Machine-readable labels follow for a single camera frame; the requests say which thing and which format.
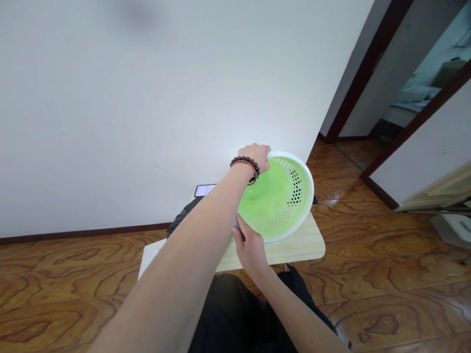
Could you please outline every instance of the white table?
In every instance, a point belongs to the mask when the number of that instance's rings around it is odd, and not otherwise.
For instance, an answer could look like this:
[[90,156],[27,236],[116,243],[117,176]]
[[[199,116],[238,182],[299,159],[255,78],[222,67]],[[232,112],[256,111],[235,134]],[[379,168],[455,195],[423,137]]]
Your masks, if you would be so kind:
[[[166,239],[160,240],[144,248],[139,277],[141,277],[144,270],[166,241]],[[269,265],[314,260],[323,257],[325,254],[325,243],[313,215],[309,213],[302,226],[288,238],[273,244],[265,244],[265,253]],[[238,270],[241,268],[242,265],[236,253],[236,244],[234,238],[231,236],[216,271]]]

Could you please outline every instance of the small table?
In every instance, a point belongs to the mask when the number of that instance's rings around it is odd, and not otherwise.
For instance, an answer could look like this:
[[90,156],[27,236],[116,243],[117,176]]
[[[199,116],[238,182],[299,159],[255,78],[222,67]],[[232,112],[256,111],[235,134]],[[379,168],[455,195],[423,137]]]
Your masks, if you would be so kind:
[[[276,243],[265,244],[265,254],[269,265],[314,260],[323,257],[325,243],[313,215],[309,212],[302,226],[288,238]],[[231,237],[216,271],[238,270],[241,268],[242,265],[236,253],[236,243],[234,237]]]

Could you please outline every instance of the doorway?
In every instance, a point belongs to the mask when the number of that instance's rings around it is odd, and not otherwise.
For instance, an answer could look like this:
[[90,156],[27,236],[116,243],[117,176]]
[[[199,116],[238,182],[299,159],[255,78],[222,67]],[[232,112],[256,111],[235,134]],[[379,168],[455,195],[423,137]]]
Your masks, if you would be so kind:
[[324,140],[364,171],[362,179],[469,79],[470,29],[471,2],[413,1],[362,92],[353,92],[357,100],[351,104],[347,93]]

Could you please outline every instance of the left hand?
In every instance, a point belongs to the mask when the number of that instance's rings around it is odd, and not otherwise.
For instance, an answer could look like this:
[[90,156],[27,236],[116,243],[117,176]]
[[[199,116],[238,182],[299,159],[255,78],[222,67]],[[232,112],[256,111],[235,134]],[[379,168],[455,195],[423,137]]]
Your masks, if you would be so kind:
[[236,227],[232,229],[237,256],[244,270],[257,284],[270,270],[270,266],[266,261],[263,237],[254,231],[238,213],[237,222],[242,230],[241,232]]
[[238,157],[250,157],[253,159],[260,168],[260,174],[270,169],[270,163],[268,163],[267,155],[271,151],[270,146],[257,145],[256,143],[247,145],[244,148],[239,149]]

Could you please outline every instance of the white wall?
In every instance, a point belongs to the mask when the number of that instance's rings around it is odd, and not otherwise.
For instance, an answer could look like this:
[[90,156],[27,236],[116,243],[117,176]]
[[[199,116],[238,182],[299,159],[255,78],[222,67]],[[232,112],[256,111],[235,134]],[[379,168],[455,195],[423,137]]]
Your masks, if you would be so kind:
[[368,18],[366,19],[365,25],[360,33],[357,44],[352,51],[350,60],[348,60],[347,67],[343,72],[342,79],[340,80],[337,91],[335,92],[334,99],[330,103],[329,110],[325,116],[324,122],[320,128],[320,133],[324,136],[329,132],[330,126],[334,122],[335,116],[339,112],[340,106],[347,95],[348,89],[350,88],[355,75],[357,74],[358,68],[365,57],[366,51],[373,40],[376,31],[389,7],[391,0],[375,0],[371,11],[369,12]]
[[367,136],[467,0],[415,0],[340,137]]
[[1,237],[171,221],[254,141],[307,160],[372,3],[4,2]]
[[469,28],[471,28],[471,1],[468,1],[446,31],[443,32],[422,63],[414,71],[416,76],[410,78],[404,88],[409,88],[412,85],[431,85],[442,64],[455,57],[461,56],[462,59],[469,60],[469,50],[455,48],[456,43]]
[[468,81],[372,175],[399,205],[471,160]]

